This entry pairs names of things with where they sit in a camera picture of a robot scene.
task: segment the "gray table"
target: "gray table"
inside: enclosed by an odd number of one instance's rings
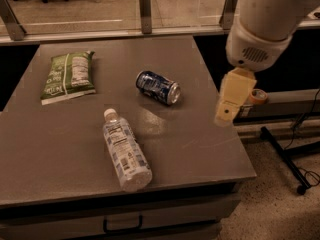
[[[95,51],[97,93],[42,106],[50,58],[86,50]],[[135,87],[141,70],[177,81],[179,102],[168,107],[142,95]],[[130,200],[132,194],[119,187],[102,135],[103,112],[111,107],[131,124],[153,171],[141,196],[254,178],[236,130],[213,124],[216,101],[191,36],[41,45],[0,116],[0,214],[17,206]],[[4,216],[0,223],[10,226],[17,219]]]

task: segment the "drawer handle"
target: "drawer handle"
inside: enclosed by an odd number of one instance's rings
[[[108,229],[108,221],[106,219],[103,220],[103,231],[108,235],[133,233],[133,232],[140,230],[141,227],[142,227],[142,215],[139,215],[139,224],[136,227],[132,227],[132,228],[109,230]]]

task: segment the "bottle label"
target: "bottle label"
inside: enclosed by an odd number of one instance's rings
[[[112,126],[105,126],[103,130],[112,162],[120,178],[130,177],[139,167],[150,169],[125,119],[120,119]]]

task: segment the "railing post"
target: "railing post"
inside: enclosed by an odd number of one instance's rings
[[[220,18],[220,26],[224,30],[230,30],[233,24],[234,13],[237,7],[238,0],[226,0]]]
[[[6,25],[11,40],[21,41],[25,36],[25,29],[19,24],[8,0],[0,0],[0,17]]]
[[[152,33],[151,0],[139,0],[139,3],[140,3],[141,31],[143,34],[151,34]]]

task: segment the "snack bag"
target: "snack bag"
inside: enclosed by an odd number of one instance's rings
[[[95,93],[91,79],[94,52],[75,52],[51,58],[51,70],[41,95],[46,105],[89,93]]]

